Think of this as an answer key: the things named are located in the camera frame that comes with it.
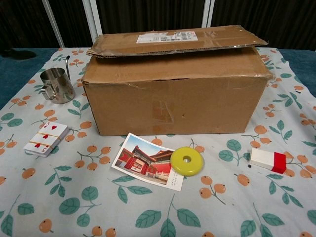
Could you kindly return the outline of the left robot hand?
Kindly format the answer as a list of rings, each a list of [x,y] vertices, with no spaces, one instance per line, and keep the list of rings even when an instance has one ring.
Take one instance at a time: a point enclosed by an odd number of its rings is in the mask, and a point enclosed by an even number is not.
[[[12,58],[15,60],[26,60],[36,57],[36,54],[28,50],[15,50],[13,48],[0,49],[0,55],[2,57]]]

